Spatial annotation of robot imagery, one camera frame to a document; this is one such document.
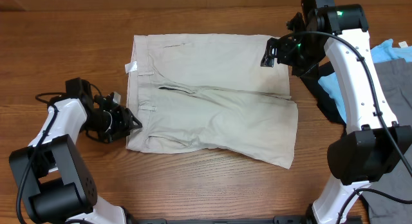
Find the beige shorts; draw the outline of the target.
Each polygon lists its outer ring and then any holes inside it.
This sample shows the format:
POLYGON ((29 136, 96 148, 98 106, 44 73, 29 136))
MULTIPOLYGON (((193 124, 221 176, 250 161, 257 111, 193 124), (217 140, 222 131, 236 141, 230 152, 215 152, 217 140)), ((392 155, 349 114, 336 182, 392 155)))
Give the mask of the beige shorts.
POLYGON ((142 123, 133 151, 228 149, 289 168, 298 109, 288 68, 263 67, 266 35, 165 34, 133 39, 127 106, 142 123))

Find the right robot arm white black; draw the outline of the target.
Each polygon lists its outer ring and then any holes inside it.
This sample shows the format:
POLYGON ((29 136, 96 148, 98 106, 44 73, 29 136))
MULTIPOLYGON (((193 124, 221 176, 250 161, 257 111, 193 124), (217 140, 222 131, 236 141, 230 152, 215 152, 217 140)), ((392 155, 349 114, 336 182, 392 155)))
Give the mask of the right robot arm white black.
POLYGON ((331 175, 320 197, 306 214, 276 216, 274 223, 360 223, 349 210, 373 182, 406 163, 411 127, 400 125, 386 102, 362 6, 334 0, 301 0, 301 6, 286 24, 289 34, 268 40, 261 65, 285 64, 305 77, 328 58, 345 106, 346 134, 328 148, 331 175))

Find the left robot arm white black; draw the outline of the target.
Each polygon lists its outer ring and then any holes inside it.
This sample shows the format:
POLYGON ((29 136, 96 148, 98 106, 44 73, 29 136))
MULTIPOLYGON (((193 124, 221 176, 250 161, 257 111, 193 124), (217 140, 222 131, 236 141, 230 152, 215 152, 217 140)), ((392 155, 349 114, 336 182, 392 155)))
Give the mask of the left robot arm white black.
POLYGON ((27 147, 13 151, 9 164, 17 184, 15 211, 20 223, 26 212, 34 223, 136 223, 124 207, 98 195, 97 186, 76 142, 81 132, 110 144, 141 129, 142 123, 112 92, 81 78, 65 82, 64 92, 36 95, 48 116, 27 147))

